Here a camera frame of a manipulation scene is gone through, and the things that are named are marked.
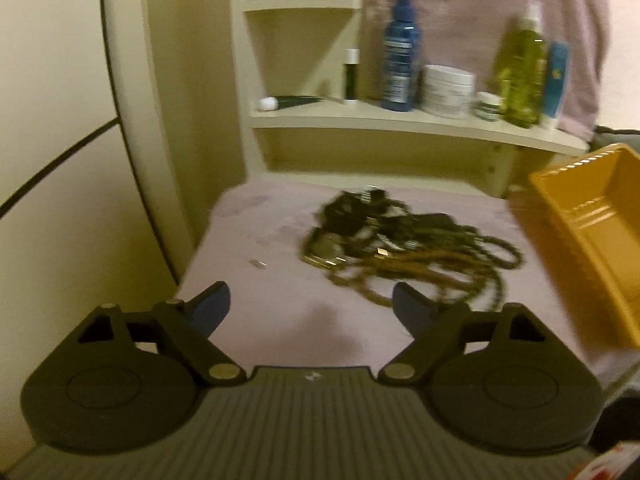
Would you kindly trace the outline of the small silver earring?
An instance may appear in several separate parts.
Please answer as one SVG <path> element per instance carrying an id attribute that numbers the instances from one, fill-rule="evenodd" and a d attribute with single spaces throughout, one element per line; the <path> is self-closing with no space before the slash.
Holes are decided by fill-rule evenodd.
<path id="1" fill-rule="evenodd" d="M 267 266 L 267 263 L 257 259 L 250 260 L 250 264 L 254 266 L 256 269 L 265 269 L 265 267 Z"/>

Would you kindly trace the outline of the black digital wristwatch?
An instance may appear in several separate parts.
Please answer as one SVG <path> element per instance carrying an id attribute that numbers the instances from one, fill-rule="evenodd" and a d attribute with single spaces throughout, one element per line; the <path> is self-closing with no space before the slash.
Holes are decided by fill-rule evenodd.
<path id="1" fill-rule="evenodd" d="M 449 214 L 415 214 L 409 205 L 394 200 L 382 188 L 341 192 L 318 213 L 319 228 L 341 237 L 355 237 L 363 229 L 389 240 L 418 240 L 432 231 L 458 232 Z"/>

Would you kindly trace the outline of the orange ribbed plastic tray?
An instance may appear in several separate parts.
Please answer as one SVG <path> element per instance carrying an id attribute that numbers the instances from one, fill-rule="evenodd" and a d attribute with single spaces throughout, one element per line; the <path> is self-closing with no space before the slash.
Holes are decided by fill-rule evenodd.
<path id="1" fill-rule="evenodd" d="M 639 154 L 611 144 L 528 177 L 616 330 L 639 347 Z"/>

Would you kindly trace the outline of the small green-label jar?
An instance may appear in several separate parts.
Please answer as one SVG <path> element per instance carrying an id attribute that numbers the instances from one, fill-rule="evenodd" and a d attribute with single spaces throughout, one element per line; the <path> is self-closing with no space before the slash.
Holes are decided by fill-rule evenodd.
<path id="1" fill-rule="evenodd" d="M 475 95 L 473 113 L 486 122 L 496 122 L 501 117 L 503 99 L 496 94 L 480 91 Z"/>

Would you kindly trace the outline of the white cream jar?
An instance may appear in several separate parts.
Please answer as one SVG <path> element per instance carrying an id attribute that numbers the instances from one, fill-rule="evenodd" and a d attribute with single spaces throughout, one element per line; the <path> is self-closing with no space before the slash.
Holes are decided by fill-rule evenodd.
<path id="1" fill-rule="evenodd" d="M 440 117 L 462 118 L 469 114 L 476 76 L 458 68 L 424 66 L 421 110 Z"/>

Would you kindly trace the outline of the dark green tube white cap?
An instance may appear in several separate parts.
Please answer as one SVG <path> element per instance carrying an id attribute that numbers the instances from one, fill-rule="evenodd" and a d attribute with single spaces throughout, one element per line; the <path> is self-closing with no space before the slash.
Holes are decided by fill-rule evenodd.
<path id="1" fill-rule="evenodd" d="M 318 96 L 266 96 L 257 102 L 258 112 L 275 112 L 286 108 L 314 104 L 321 101 Z"/>

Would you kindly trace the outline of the cream wooden shelf unit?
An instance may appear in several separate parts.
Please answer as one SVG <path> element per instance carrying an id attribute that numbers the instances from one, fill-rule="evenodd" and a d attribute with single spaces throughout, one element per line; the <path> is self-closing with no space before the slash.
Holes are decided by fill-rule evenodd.
<path id="1" fill-rule="evenodd" d="M 501 197 L 530 172 L 587 149 L 560 130 L 386 110 L 363 91 L 363 0 L 230 0 L 230 16 L 249 178 Z M 348 48 L 360 50 L 352 105 L 343 102 Z M 258 112 L 266 96 L 321 101 Z"/>

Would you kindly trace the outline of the blue spray bottle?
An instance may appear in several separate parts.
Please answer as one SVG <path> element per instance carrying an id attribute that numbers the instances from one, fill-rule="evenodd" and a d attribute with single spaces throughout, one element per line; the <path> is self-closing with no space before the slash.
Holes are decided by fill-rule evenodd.
<path id="1" fill-rule="evenodd" d="M 413 108 L 421 53 L 421 32 L 412 0 L 395 0 L 383 47 L 382 107 L 408 112 Z"/>

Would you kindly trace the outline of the green olive spray bottle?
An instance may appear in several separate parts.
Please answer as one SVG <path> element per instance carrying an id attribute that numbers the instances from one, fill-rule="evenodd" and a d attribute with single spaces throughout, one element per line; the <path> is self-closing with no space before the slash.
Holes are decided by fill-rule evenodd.
<path id="1" fill-rule="evenodd" d="M 502 117 L 521 128 L 539 120 L 542 84 L 547 66 L 542 3 L 529 0 L 510 44 L 510 58 L 498 75 Z"/>

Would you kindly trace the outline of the black white lip balm stick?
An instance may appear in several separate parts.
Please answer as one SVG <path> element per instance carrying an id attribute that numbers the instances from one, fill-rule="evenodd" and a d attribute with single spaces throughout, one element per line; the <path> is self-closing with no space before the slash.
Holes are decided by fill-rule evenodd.
<path id="1" fill-rule="evenodd" d="M 358 48 L 348 48 L 345 50 L 344 59 L 344 96 L 343 102 L 348 105 L 355 104 L 358 100 L 358 67 L 360 60 L 360 50 Z"/>

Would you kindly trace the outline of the blue white tube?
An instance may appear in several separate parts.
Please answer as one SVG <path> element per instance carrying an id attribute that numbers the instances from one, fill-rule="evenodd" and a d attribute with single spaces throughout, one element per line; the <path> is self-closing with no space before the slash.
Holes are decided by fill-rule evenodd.
<path id="1" fill-rule="evenodd" d="M 544 130 L 555 129 L 560 119 L 570 80 L 570 62 L 570 46 L 563 41 L 553 41 L 548 51 L 547 73 L 542 92 L 539 123 Z"/>

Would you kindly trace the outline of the lilac fleece blanket hanging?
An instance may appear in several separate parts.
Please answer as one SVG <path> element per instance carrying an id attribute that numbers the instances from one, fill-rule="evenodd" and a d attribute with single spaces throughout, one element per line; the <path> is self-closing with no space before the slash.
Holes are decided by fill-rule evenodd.
<path id="1" fill-rule="evenodd" d="M 498 91 L 510 43 L 532 0 L 412 0 L 421 31 L 422 64 L 461 68 L 480 88 Z M 611 39 L 610 0 L 537 0 L 542 33 L 570 46 L 570 72 L 558 126 L 590 141 L 600 108 Z M 395 0 L 363 0 L 363 91 L 382 96 L 383 36 Z"/>

